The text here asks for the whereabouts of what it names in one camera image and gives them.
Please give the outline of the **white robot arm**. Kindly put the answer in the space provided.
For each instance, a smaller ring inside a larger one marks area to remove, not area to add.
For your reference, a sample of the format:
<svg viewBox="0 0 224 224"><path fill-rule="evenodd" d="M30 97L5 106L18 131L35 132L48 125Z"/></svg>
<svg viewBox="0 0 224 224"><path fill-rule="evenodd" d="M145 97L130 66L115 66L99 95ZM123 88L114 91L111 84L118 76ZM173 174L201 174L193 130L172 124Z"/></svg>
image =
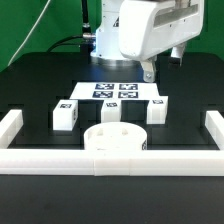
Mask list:
<svg viewBox="0 0 224 224"><path fill-rule="evenodd" d="M113 67L142 66L143 80L156 79L157 56L169 50L179 66L187 42L201 33L204 0L102 0L93 62Z"/></svg>

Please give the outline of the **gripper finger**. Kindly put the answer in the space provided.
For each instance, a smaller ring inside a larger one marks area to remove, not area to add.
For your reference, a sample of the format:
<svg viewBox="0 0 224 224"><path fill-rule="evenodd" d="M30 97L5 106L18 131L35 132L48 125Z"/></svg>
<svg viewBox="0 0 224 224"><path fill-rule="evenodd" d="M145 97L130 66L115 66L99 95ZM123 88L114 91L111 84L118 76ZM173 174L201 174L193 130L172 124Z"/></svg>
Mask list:
<svg viewBox="0 0 224 224"><path fill-rule="evenodd" d="M174 46L172 48L171 51L171 55L169 58L169 63L171 65L177 65L177 66L181 66L182 65L182 59L183 59L183 55L185 52L185 48L186 48L186 44L185 43L181 43L177 46Z"/></svg>
<svg viewBox="0 0 224 224"><path fill-rule="evenodd" d="M143 69L143 80L145 82L154 82L156 77L155 59L149 58L141 62Z"/></svg>

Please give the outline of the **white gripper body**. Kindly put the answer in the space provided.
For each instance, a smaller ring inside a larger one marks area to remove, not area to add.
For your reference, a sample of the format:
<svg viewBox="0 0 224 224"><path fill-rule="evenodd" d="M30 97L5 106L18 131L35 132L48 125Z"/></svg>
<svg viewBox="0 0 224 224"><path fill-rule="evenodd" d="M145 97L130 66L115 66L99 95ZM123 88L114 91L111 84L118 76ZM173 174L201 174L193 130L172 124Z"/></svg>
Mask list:
<svg viewBox="0 0 224 224"><path fill-rule="evenodd" d="M144 61L198 36L204 0L124 0L119 13L119 49L129 59Z"/></svg>

